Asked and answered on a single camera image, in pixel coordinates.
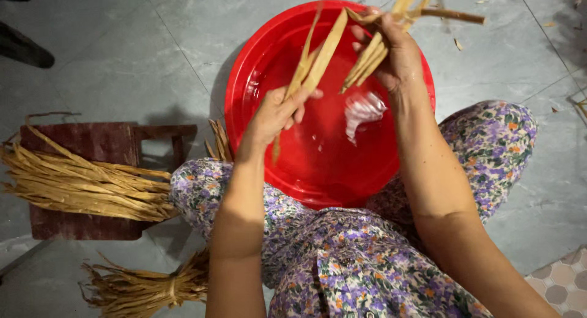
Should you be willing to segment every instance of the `hand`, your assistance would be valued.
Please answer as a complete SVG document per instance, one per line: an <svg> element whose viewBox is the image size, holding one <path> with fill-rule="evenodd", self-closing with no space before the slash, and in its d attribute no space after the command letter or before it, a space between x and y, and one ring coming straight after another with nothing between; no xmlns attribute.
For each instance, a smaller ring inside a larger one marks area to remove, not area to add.
<svg viewBox="0 0 587 318"><path fill-rule="evenodd" d="M367 7L362 15L380 14L377 7ZM401 25L395 22L390 13L381 19L381 29L389 40L389 60L383 61L375 71L379 82L390 92L401 85L423 85L422 60L420 50L414 39L406 32L402 32ZM353 43L353 49L360 53L371 40L364 29L358 25L351 27L351 32L359 40Z"/></svg>
<svg viewBox="0 0 587 318"><path fill-rule="evenodd" d="M319 89L310 94L300 88L292 98L284 101L287 87L268 91L261 101L255 116L246 128L246 136L263 149L269 145L279 132L289 130L294 124L302 122L304 117L304 103L308 98L321 98L323 92Z"/></svg>

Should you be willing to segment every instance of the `purple floral fabric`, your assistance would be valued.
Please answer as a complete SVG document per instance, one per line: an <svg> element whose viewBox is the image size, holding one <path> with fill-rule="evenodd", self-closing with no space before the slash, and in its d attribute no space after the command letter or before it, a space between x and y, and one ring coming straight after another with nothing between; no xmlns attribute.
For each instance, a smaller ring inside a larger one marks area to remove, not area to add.
<svg viewBox="0 0 587 318"><path fill-rule="evenodd" d="M440 124L485 223L528 158L537 125L523 106L485 101ZM232 164L188 161L171 201L209 239ZM270 317L491 317L422 250L395 177L364 208L314 211L265 184L263 281L275 288Z"/></svg>

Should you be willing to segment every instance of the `woman's left hand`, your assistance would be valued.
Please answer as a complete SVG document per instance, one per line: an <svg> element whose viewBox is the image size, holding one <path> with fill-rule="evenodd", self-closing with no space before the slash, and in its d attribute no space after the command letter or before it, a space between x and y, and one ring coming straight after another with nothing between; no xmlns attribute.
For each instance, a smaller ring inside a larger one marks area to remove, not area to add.
<svg viewBox="0 0 587 318"><path fill-rule="evenodd" d="M268 91L253 119L246 129L254 144L267 147L279 132L289 130L294 124L302 122L304 103L308 98L321 98L323 93L316 89L312 94L300 88L291 99L285 100L287 87Z"/></svg>

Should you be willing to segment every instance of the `woman's right hand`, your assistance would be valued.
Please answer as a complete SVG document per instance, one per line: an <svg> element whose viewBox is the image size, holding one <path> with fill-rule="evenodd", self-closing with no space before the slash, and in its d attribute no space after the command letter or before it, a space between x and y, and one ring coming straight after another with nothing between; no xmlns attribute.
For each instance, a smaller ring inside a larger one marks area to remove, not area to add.
<svg viewBox="0 0 587 318"><path fill-rule="evenodd" d="M361 15L380 14L377 7L367 7ZM401 25L393 20L390 13L382 16L381 29L389 40L389 59L382 62L375 71L375 76L381 84L389 91L395 91L400 86L414 87L424 85L422 72L422 59L420 50L415 40L403 32ZM353 43L353 49L360 53L371 40L364 29L358 25L351 27L353 35L359 43Z"/></svg>

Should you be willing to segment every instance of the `red plastic basin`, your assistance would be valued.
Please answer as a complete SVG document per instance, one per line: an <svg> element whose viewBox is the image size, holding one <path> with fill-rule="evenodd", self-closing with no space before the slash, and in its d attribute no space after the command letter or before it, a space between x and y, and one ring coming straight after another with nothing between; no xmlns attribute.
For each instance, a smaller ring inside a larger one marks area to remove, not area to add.
<svg viewBox="0 0 587 318"><path fill-rule="evenodd" d="M248 40L238 55L226 89L225 120L236 150L246 125L268 90L288 85L319 2L309 2L269 20ZM365 6L348 1L322 1L323 10L314 30L311 51L326 39L344 6L361 11ZM349 19L348 27L355 24ZM322 99L310 99L301 124L281 134L281 154L276 165L272 146L265 153L265 181L313 209L330 206L359 207L377 193L399 169L393 119L386 111L378 122L363 124L357 146L345 134L345 101L349 95L378 92L386 104L386 90L371 76L359 88L339 95L345 76L357 57L345 29L318 88ZM422 55L424 81L430 105L435 108L434 84Z"/></svg>

